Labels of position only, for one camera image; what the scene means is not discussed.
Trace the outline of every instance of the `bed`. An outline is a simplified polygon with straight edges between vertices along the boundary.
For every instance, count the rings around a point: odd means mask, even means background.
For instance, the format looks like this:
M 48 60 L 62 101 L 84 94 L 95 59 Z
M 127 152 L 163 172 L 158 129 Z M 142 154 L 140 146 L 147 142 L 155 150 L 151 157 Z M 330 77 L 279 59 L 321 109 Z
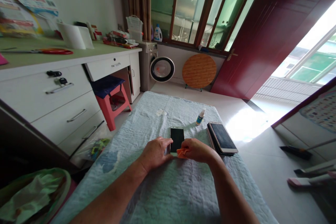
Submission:
M 206 108 L 201 125 L 195 121 Z M 183 126 L 185 138 L 210 146 L 209 121 L 221 121 L 215 107 L 145 92 L 72 196 L 53 220 L 70 222 L 141 154 L 146 143 L 168 138 L 171 126 Z M 260 223 L 278 223 L 239 154 L 223 161 Z M 208 165 L 174 159 L 152 171 L 133 195 L 121 223 L 220 223 L 214 180 Z

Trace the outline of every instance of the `washing machine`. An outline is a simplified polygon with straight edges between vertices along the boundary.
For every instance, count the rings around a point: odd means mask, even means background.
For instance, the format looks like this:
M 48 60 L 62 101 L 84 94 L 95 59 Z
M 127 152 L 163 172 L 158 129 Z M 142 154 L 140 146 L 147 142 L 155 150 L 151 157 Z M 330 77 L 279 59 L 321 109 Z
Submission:
M 173 61 L 167 57 L 158 56 L 158 45 L 150 41 L 137 41 L 140 65 L 140 90 L 149 91 L 155 82 L 169 81 L 175 72 Z

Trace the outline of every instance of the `white basket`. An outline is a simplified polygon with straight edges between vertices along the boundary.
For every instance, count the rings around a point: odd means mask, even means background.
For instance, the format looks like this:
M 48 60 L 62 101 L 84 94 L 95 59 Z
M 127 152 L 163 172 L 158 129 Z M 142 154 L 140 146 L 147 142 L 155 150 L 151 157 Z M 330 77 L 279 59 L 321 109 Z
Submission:
M 142 31 L 128 30 L 130 39 L 142 41 Z
M 129 30 L 142 32 L 143 22 L 137 16 L 132 15 L 130 17 L 126 17 L 126 19 Z

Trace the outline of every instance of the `hand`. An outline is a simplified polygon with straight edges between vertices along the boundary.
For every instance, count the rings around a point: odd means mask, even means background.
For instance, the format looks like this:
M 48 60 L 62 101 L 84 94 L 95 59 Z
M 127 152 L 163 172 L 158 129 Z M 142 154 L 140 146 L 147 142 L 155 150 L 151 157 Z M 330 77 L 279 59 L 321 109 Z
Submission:
M 171 154 L 165 155 L 167 146 L 172 142 L 173 140 L 171 138 L 163 138 L 159 136 L 147 143 L 142 154 L 138 158 L 138 161 L 147 173 L 173 158 Z
M 196 138 L 185 139 L 182 142 L 181 147 L 188 148 L 189 151 L 187 151 L 184 155 L 197 162 L 209 163 L 213 158 L 219 158 L 219 155 L 214 149 Z

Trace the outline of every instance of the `phone screen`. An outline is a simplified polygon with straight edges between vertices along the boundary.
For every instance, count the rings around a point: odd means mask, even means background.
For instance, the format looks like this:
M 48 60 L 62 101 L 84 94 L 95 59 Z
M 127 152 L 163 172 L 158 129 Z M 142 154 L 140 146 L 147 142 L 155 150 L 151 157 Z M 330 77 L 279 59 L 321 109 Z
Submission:
M 236 149 L 229 134 L 226 132 L 223 124 L 211 124 L 211 127 L 222 149 Z
M 183 129 L 170 129 L 170 138 L 174 141 L 170 145 L 170 152 L 176 152 L 177 149 L 181 149 L 181 144 L 184 141 L 184 131 Z

